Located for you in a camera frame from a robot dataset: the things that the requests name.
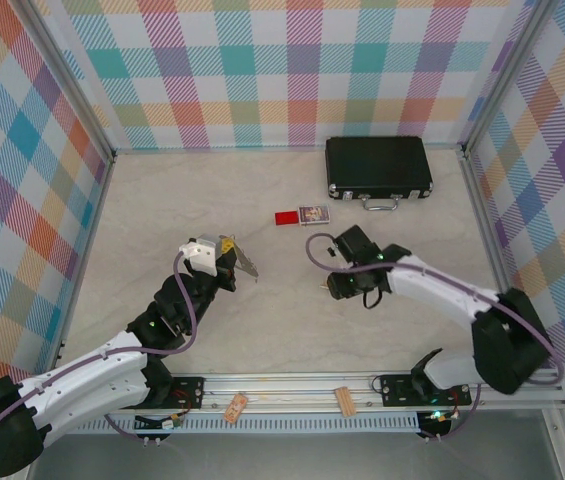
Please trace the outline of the playing card box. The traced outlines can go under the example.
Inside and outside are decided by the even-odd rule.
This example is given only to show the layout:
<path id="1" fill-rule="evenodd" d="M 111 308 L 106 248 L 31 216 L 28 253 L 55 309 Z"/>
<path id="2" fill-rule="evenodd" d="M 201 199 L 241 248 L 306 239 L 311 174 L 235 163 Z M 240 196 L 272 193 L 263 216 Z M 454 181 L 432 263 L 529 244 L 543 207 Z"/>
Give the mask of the playing card box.
<path id="1" fill-rule="evenodd" d="M 330 223 L 327 205 L 304 205 L 298 208 L 299 223 L 302 226 L 325 225 Z"/>

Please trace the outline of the yellow power connector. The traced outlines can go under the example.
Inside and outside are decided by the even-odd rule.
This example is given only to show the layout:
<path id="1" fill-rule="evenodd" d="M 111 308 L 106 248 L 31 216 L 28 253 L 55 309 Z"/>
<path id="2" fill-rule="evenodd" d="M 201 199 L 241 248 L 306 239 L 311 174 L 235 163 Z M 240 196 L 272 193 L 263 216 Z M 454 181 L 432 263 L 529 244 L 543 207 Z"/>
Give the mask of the yellow power connector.
<path id="1" fill-rule="evenodd" d="M 150 418 L 141 415 L 134 417 L 134 428 L 138 430 L 173 430 L 179 428 L 181 424 L 181 418 L 178 414 L 162 418 Z"/>

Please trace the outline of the small wooden mousetrap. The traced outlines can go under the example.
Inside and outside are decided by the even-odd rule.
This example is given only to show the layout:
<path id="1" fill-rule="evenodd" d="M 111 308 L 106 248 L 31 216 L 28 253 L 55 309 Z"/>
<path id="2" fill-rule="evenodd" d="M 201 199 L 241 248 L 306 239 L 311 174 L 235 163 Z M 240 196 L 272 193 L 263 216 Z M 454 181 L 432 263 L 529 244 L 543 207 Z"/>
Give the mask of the small wooden mousetrap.
<path id="1" fill-rule="evenodd" d="M 247 404 L 248 398 L 244 394 L 235 394 L 224 412 L 224 420 L 230 424 L 236 424 Z"/>

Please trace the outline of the small wooden block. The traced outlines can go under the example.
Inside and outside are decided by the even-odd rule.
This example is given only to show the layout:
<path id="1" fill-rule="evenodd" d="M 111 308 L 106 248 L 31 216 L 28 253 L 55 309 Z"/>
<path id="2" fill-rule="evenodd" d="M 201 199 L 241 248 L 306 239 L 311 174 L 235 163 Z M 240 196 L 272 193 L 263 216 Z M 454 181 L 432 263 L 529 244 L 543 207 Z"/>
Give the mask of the small wooden block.
<path id="1" fill-rule="evenodd" d="M 348 387 L 339 387 L 334 390 L 338 407 L 343 417 L 352 417 L 357 413 L 355 403 Z"/>

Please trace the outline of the black briefcase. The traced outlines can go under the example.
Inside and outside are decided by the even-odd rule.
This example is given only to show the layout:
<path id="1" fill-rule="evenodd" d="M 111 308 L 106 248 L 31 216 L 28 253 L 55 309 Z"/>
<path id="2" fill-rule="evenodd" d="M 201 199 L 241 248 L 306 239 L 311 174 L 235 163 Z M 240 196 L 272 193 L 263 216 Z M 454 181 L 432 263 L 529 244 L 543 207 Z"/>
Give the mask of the black briefcase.
<path id="1" fill-rule="evenodd" d="M 332 137 L 325 162 L 329 197 L 359 200 L 368 211 L 393 211 L 402 200 L 429 197 L 434 188 L 419 137 Z"/>

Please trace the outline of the grey metal sheet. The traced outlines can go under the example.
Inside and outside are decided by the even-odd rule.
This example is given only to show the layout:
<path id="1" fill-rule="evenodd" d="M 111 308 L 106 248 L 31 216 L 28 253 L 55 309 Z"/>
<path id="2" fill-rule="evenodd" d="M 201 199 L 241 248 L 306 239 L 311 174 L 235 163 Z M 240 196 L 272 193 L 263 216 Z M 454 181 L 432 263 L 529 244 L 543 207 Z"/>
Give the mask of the grey metal sheet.
<path id="1" fill-rule="evenodd" d="M 28 480 L 563 480 L 546 447 L 492 453 L 416 436 L 183 435 L 142 447 L 117 435 L 70 435 Z"/>

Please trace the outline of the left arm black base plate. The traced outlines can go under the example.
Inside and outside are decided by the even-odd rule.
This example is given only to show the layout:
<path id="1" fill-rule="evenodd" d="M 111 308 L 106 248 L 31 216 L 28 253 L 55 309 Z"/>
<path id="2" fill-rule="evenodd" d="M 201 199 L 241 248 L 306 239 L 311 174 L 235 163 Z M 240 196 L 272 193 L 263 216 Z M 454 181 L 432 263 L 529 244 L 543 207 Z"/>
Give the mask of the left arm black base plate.
<path id="1" fill-rule="evenodd" d="M 145 404 L 149 409 L 199 410 L 204 386 L 204 377 L 172 377 L 152 387 Z"/>

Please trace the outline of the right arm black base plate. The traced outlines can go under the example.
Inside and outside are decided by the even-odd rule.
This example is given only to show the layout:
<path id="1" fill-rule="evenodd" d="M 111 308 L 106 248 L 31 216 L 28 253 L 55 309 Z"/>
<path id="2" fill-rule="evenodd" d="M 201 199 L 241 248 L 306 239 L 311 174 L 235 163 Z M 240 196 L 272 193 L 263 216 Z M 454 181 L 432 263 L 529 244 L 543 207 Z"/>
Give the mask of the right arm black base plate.
<path id="1" fill-rule="evenodd" d="M 460 407 L 472 404 L 470 389 L 436 387 L 428 378 L 412 374 L 386 374 L 379 377 L 384 407 Z"/>

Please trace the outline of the aluminium side rail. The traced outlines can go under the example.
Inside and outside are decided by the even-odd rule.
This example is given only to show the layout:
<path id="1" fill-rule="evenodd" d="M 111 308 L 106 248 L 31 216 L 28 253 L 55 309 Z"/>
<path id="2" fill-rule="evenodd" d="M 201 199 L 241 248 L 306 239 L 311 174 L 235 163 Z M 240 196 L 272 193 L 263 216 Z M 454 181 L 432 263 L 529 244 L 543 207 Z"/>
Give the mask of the aluminium side rail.
<path id="1" fill-rule="evenodd" d="M 71 328 L 71 323 L 74 317 L 76 306 L 78 303 L 80 290 L 83 284 L 83 280 L 86 274 L 89 257 L 93 248 L 93 244 L 96 239 L 97 229 L 102 216 L 104 205 L 106 202 L 109 187 L 112 181 L 113 172 L 117 163 L 117 155 L 113 156 L 112 161 L 107 165 L 105 170 L 105 175 L 103 177 L 102 188 L 95 205 L 95 210 L 93 211 L 93 216 L 90 220 L 88 235 L 86 237 L 85 248 L 83 255 L 79 258 L 77 264 L 76 277 L 73 282 L 73 287 L 71 289 L 71 296 L 67 305 L 66 312 L 61 317 L 61 322 L 59 325 L 59 330 L 56 332 L 53 343 L 51 345 L 51 355 L 47 361 L 46 367 L 52 369 L 56 366 L 59 359 L 62 358 L 63 350 L 68 339 L 69 331 Z"/>
<path id="2" fill-rule="evenodd" d="M 495 289 L 477 295 L 477 299 L 486 304 L 486 311 L 479 313 L 471 326 L 476 365 L 482 376 L 496 373 L 520 377 L 545 359 L 543 345 L 519 323 L 524 320 L 534 327 L 536 315 L 529 299 L 522 291 L 513 288 L 507 279 L 486 202 L 479 192 L 474 168 L 464 152 L 459 154 L 459 165 L 496 285 Z"/>

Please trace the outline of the aluminium mounting rail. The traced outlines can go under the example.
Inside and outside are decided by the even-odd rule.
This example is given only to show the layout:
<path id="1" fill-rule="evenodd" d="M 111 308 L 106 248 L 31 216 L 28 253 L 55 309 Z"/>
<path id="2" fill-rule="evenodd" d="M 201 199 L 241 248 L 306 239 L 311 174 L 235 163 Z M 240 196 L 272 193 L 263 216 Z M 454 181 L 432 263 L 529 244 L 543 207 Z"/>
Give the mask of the aluminium mounting rail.
<path id="1" fill-rule="evenodd" d="M 349 389 L 353 405 L 359 413 L 392 411 L 450 410 L 454 397 L 428 406 L 397 395 L 385 386 L 377 373 L 286 373 L 259 376 L 255 374 L 207 374 L 204 376 L 201 403 L 196 413 L 220 413 L 233 397 L 248 399 L 245 411 L 253 414 L 335 413 L 339 410 L 335 390 Z M 542 410 L 565 407 L 565 394 L 559 386 L 523 385 L 515 394 L 504 395 L 491 387 L 463 387 L 472 403 L 490 410 Z"/>

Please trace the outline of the aluminium frame post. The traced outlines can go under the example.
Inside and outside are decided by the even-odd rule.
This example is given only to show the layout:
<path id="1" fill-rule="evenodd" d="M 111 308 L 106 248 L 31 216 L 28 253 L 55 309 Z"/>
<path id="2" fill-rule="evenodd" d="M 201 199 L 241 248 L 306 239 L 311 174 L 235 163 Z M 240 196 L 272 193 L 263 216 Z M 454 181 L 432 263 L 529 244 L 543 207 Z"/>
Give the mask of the aluminium frame post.
<path id="1" fill-rule="evenodd" d="M 108 163 L 115 162 L 115 149 L 107 138 L 94 110 L 91 108 L 86 95 L 79 86 L 61 49 L 53 38 L 42 15 L 33 0 L 9 0 L 18 18 L 31 35 L 43 59 L 48 64 L 63 93 L 73 106 L 77 117 L 83 123 L 98 151 Z"/>
<path id="2" fill-rule="evenodd" d="M 506 93 L 517 80 L 559 2 L 560 0 L 533 0 L 523 7 L 512 27 L 512 38 L 502 47 L 494 64 L 495 70 L 485 84 L 485 93 L 474 105 L 474 112 L 463 133 L 460 145 L 467 160 L 487 133 Z"/>

